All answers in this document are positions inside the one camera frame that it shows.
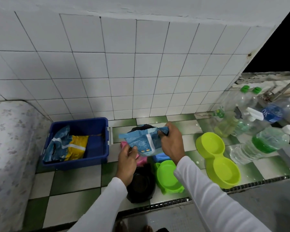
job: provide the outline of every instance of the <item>green and white tiled counter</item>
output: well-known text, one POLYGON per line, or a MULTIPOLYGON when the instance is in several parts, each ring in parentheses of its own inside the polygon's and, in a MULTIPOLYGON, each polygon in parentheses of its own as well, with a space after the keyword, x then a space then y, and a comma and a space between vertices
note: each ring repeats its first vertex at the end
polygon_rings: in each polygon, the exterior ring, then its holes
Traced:
MULTIPOLYGON (((197 152, 195 140, 203 132, 213 131, 210 119, 196 119, 194 114, 183 114, 109 121, 112 144, 108 163, 69 171, 55 171, 53 168, 42 167, 40 160, 27 205, 23 231, 60 231, 70 228, 89 209, 115 176, 122 141, 118 138, 118 134, 128 132, 142 124, 164 126, 167 121, 172 121, 181 131, 186 155, 206 174, 204 158, 197 152)), ((232 145, 244 142, 247 138, 249 136, 243 135, 238 139, 235 137, 224 139, 226 144, 224 155, 227 157, 230 149, 234 147, 232 145)), ((268 155, 267 158, 240 165, 239 169, 242 176, 239 186, 223 189, 224 191, 233 193, 290 178, 290 168, 277 152, 268 155)), ((124 199, 117 217, 190 200, 189 193, 186 191, 163 195, 159 187, 156 187, 152 199, 144 203, 132 204, 124 199)))

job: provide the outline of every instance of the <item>blue food packet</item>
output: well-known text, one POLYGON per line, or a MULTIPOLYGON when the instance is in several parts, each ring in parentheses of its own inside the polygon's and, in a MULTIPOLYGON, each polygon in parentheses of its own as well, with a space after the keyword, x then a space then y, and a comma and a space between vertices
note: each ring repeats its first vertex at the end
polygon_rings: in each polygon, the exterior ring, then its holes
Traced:
POLYGON ((168 127, 153 127, 145 130, 135 130, 126 134, 120 134, 119 138, 124 138, 129 146, 137 146, 140 156, 153 156, 162 151, 161 139, 158 135, 158 130, 165 135, 169 134, 168 127))

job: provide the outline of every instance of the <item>hand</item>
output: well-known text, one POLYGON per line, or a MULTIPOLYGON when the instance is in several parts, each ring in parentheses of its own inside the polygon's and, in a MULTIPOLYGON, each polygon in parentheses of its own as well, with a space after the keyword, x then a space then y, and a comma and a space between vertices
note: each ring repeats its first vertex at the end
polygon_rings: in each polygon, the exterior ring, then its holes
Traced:
POLYGON ((177 165, 181 158, 185 156, 182 134, 171 122, 167 122, 165 126, 169 128, 168 136, 160 130, 158 131, 161 138, 162 150, 177 165))
POLYGON ((127 187, 133 178, 133 174, 136 170, 136 155, 138 153, 138 148, 133 147, 132 149, 127 144, 121 150, 118 156, 118 166, 116 177, 122 180, 122 182, 127 187))

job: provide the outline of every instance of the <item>person's left hand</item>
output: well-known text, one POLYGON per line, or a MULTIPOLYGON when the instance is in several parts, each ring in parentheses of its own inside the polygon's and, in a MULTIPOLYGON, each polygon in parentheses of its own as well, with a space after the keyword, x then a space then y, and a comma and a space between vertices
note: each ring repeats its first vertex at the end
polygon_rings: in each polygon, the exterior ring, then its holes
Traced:
POLYGON ((118 156, 118 166, 116 177, 122 180, 122 182, 127 187, 133 178, 133 174, 136 170, 136 155, 138 153, 138 148, 133 147, 132 149, 127 144, 121 150, 118 156))

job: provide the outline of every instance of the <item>white tiled wall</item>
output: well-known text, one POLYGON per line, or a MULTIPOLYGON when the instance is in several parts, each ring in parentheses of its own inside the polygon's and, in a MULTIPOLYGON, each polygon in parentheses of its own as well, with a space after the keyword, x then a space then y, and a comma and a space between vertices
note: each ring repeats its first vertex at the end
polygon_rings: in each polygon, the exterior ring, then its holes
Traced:
POLYGON ((0 100, 53 121, 213 110, 270 32, 0 10, 0 100))

